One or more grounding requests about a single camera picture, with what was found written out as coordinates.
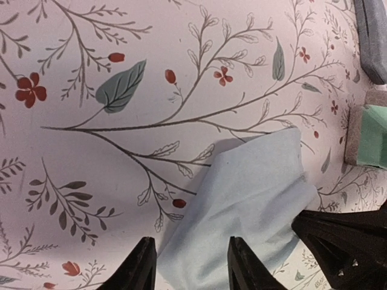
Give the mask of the blue-grey glasses case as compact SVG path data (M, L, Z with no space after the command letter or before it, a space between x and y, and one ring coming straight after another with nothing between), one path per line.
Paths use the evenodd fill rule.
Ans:
M381 0L354 0L360 65L375 85L386 84L386 8Z

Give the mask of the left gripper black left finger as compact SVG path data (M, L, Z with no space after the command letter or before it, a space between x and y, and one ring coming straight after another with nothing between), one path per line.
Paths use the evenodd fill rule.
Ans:
M157 252L153 237L142 237L101 290L154 290Z

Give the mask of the beige-grey glasses case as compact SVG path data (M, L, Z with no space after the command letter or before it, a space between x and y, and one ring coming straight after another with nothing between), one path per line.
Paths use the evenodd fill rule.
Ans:
M386 170L386 91L368 91L365 103L350 109L344 160Z

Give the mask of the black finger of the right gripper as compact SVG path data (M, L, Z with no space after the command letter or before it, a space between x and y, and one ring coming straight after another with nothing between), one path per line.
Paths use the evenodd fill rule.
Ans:
M304 210L291 227L333 289L386 289L386 207L357 213Z

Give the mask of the light blue cloth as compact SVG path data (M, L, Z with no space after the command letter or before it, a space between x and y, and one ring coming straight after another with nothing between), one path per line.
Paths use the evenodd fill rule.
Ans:
M158 255L158 272L174 289L228 289L227 250L243 238L270 270L298 244L293 219L315 198L301 160L296 127L248 141L216 156L183 219Z

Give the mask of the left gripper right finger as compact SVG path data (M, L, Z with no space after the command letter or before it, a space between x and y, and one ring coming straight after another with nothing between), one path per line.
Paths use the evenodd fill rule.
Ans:
M229 240L227 266L230 289L283 289L241 237L232 236Z

